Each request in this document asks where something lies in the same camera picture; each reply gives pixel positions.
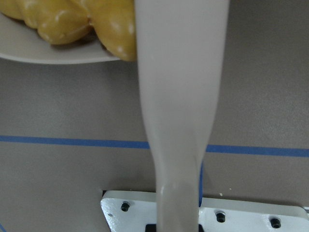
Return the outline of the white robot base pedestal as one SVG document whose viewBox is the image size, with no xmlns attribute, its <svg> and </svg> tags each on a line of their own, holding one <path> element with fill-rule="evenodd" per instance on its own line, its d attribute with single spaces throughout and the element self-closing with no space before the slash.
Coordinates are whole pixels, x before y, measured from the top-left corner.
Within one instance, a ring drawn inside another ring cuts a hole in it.
<svg viewBox="0 0 309 232">
<path fill-rule="evenodd" d="M 100 206 L 112 232 L 156 224 L 155 193 L 107 191 Z M 309 215 L 298 206 L 203 198 L 198 224 L 205 232 L 307 232 Z"/>
</svg>

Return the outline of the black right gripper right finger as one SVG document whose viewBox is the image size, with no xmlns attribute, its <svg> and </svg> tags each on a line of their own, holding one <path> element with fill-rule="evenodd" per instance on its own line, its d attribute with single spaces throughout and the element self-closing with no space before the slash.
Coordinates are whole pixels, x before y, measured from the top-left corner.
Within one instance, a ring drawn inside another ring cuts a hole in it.
<svg viewBox="0 0 309 232">
<path fill-rule="evenodd" d="M 204 232 L 203 226 L 201 224 L 198 225 L 198 231 L 199 232 Z"/>
</svg>

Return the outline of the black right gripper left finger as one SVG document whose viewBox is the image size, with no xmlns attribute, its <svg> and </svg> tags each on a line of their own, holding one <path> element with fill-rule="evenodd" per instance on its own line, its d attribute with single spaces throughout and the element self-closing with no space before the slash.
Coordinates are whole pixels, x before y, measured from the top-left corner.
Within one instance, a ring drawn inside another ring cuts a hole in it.
<svg viewBox="0 0 309 232">
<path fill-rule="evenodd" d="M 156 224 L 147 224 L 145 226 L 145 232 L 156 232 Z"/>
</svg>

